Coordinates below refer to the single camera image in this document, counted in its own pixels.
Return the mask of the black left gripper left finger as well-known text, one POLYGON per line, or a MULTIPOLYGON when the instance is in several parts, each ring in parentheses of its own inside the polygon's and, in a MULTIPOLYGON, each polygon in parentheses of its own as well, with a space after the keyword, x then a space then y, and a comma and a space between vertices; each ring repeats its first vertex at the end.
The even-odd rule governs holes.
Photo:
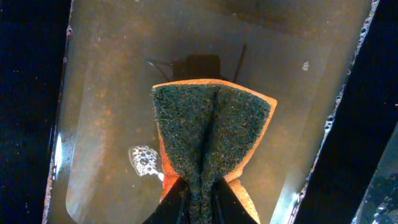
POLYGON ((142 224, 189 224, 190 189, 179 177, 153 213, 142 224))

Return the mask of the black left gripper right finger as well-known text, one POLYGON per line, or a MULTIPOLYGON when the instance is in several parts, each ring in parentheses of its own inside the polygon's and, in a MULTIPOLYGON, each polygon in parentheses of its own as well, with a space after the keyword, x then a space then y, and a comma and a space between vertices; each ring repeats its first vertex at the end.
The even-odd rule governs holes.
POLYGON ((213 184, 213 224, 256 224, 224 179, 213 184))

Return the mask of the orange green scrub sponge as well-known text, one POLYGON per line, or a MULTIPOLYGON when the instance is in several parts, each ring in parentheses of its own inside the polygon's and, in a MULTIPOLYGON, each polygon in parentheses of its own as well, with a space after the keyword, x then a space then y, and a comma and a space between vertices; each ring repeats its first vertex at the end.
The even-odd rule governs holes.
POLYGON ((152 97, 164 172, 160 202, 181 177, 190 189, 190 223, 213 223, 213 184, 224 179, 259 223, 239 177, 261 142, 277 101, 210 78, 154 85, 152 97))

